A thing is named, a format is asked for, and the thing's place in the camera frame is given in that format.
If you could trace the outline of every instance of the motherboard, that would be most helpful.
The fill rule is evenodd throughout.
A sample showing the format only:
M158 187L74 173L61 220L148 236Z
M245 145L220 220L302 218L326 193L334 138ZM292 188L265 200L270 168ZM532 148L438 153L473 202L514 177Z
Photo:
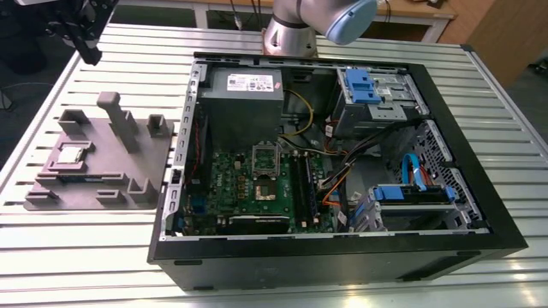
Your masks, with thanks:
M324 178L320 155L280 153L277 146L260 144L250 151L216 151L212 156L208 192L181 200L184 233L333 232L332 209L316 198Z

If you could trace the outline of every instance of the power supply label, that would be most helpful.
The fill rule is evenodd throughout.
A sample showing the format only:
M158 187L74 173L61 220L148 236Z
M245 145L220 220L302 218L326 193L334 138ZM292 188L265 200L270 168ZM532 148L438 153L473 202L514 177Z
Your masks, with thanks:
M272 75L229 74L228 91L273 92L274 81Z

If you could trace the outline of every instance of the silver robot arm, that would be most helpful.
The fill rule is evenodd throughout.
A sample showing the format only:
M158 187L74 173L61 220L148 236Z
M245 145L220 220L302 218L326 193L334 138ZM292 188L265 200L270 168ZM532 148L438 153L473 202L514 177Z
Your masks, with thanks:
M314 56L316 31L334 44L346 45L369 27L376 12L377 0L276 0L264 53Z

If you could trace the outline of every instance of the white table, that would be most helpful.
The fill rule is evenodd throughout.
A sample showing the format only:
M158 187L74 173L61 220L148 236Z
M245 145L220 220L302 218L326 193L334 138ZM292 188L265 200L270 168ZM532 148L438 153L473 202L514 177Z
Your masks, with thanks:
M185 8L193 10L196 27L201 29L208 28L206 11L232 12L232 6L229 4L196 3L193 1L182 0L121 0L120 5L152 6L158 8ZM253 8L249 5L234 5L233 7L237 12L253 12ZM262 14L272 14L272 8L261 7L261 12ZM374 21L384 22L384 18L384 15L378 15L374 17ZM390 16L389 22L396 24L421 24L428 26L428 30L422 37L422 42L434 43L437 42L452 18L452 15L438 15L434 18ZM269 19L262 20L262 22L265 23L264 27L266 27Z
M178 120L194 51L258 53L253 32L110 24L102 60L74 56L0 172L0 304L89 307L529 307L548 305L548 161L509 97L458 46L318 38L321 57L424 64L529 248L432 282L184 293L146 262L153 210L26 212L24 197L66 108L106 117L100 91L121 93L134 118Z

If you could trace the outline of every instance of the green motherboard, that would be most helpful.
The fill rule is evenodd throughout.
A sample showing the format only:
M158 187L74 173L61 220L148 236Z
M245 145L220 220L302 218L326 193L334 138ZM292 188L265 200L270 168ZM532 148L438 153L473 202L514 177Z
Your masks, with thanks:
M332 210L321 207L321 200L312 195L310 201L293 199L293 190L306 182L296 178L294 162L304 160L309 167L310 186L324 178L322 158L309 153L276 153L256 150L230 153L213 152L210 184L206 196L189 196L192 205L192 232L194 235L217 235L217 226L230 216L288 217L288 230L284 233L333 232ZM257 176L257 170L278 167L277 176ZM302 213L317 208L312 220L304 221Z

